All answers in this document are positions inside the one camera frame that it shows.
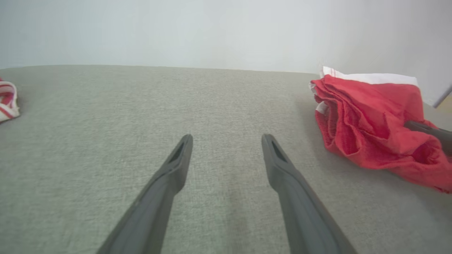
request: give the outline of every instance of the red towel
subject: red towel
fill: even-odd
[[[452,191],[452,164],[439,140],[403,127],[412,120],[436,128],[424,119],[415,78],[344,75],[328,67],[323,74],[311,87],[326,149],[360,167],[389,169],[412,183]]]

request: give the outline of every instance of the folded cloth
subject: folded cloth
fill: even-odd
[[[13,83],[0,78],[0,122],[18,117],[17,89]]]
[[[345,75],[323,67],[311,90],[326,149],[360,167],[389,169],[412,183],[452,191],[452,164],[439,140],[404,127],[411,120],[437,128],[424,119],[416,78]]]

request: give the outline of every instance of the gray fabric surface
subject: gray fabric surface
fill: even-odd
[[[288,253],[261,151],[273,134],[362,254],[450,253],[452,196],[323,146],[302,73],[139,66],[0,70],[0,253],[94,253],[183,134],[194,138],[164,254]],[[426,108],[443,128],[452,121]]]

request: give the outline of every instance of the white cloth with red stripes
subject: white cloth with red stripes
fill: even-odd
[[[20,115],[17,107],[17,89],[11,82],[0,79],[0,122]]]

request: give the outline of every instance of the crumpled red fabric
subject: crumpled red fabric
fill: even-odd
[[[315,99],[324,103],[315,118],[326,149],[360,167],[389,169],[405,180],[452,191],[452,164],[439,140],[403,127],[424,119],[421,93],[415,85],[377,84],[325,75],[315,84]]]

